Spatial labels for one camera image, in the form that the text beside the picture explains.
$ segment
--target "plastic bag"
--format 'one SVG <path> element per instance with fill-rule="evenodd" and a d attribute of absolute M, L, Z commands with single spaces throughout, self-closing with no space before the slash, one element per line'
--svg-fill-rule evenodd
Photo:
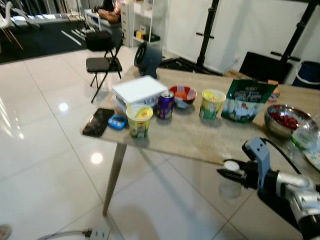
<path fill-rule="evenodd" d="M 252 122 L 278 85 L 253 79 L 234 79 L 221 116 L 235 122 Z"/>

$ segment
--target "yellow cup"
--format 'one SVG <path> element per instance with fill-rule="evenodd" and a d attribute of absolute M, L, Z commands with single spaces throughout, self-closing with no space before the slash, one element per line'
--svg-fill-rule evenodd
<path fill-rule="evenodd" d="M 199 116 L 202 119 L 214 120 L 226 100 L 222 91 L 206 89 L 202 92 L 202 102 Z"/>
<path fill-rule="evenodd" d="M 153 116 L 153 109 L 145 104 L 133 104 L 126 109 L 130 135 L 136 139 L 143 139 L 148 136 L 150 119 Z"/>

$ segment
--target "black stand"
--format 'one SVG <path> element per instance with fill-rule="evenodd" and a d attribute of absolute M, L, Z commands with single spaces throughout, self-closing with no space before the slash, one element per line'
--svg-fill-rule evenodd
<path fill-rule="evenodd" d="M 208 9 L 209 13 L 208 13 L 208 17 L 206 19 L 204 33 L 199 33 L 199 32 L 196 33 L 197 35 L 203 36 L 203 42 L 202 42 L 202 46 L 201 46 L 201 50 L 200 50 L 200 55 L 199 55 L 196 63 L 189 61 L 189 60 L 186 60 L 182 57 L 171 58 L 171 59 L 167 59 L 167 60 L 162 61 L 159 66 L 160 68 L 222 76 L 221 73 L 204 67 L 205 55 L 206 55 L 209 40 L 214 38 L 213 36 L 211 36 L 211 31 L 212 31 L 212 27 L 214 25 L 214 20 L 215 20 L 218 4 L 219 4 L 219 0 L 212 1 L 212 5 Z"/>
<path fill-rule="evenodd" d="M 208 9 L 209 14 L 206 19 L 204 33 L 203 34 L 199 33 L 199 32 L 196 33 L 197 35 L 203 36 L 203 42 L 202 42 L 202 46 L 201 46 L 201 50 L 200 50 L 200 55 L 196 61 L 196 65 L 200 68 L 203 67 L 204 63 L 205 63 L 205 55 L 206 55 L 209 39 L 214 39 L 214 37 L 211 36 L 211 31 L 212 31 L 212 27 L 214 25 L 214 20 L 215 20 L 218 4 L 219 4 L 219 0 L 212 1 L 212 5 Z"/>
<path fill-rule="evenodd" d="M 276 56 L 281 57 L 281 59 L 280 59 L 281 62 L 286 63 L 288 60 L 300 62 L 300 60 L 301 60 L 300 58 L 291 56 L 291 54 L 294 51 L 302 33 L 304 32 L 312 14 L 314 13 L 317 4 L 320 4 L 320 0 L 310 0 L 310 2 L 308 3 L 308 6 L 306 7 L 306 10 L 303 13 L 303 16 L 302 16 L 300 22 L 298 22 L 296 25 L 296 30 L 295 30 L 288 46 L 286 47 L 284 53 L 281 54 L 281 53 L 275 52 L 275 51 L 271 52 L 272 55 L 276 55 Z"/>

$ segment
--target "can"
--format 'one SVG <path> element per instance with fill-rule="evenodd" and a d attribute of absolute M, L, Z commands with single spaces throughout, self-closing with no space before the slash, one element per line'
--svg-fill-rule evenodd
<path fill-rule="evenodd" d="M 170 119 L 174 109 L 175 97 L 172 91 L 165 91 L 160 94 L 156 106 L 156 115 L 160 119 Z"/>

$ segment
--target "blue plastic container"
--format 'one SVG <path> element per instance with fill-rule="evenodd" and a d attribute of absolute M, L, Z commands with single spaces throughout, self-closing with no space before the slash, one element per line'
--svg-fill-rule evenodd
<path fill-rule="evenodd" d="M 296 78 L 292 84 L 296 87 L 320 90 L 320 63 L 303 61 L 296 69 Z"/>

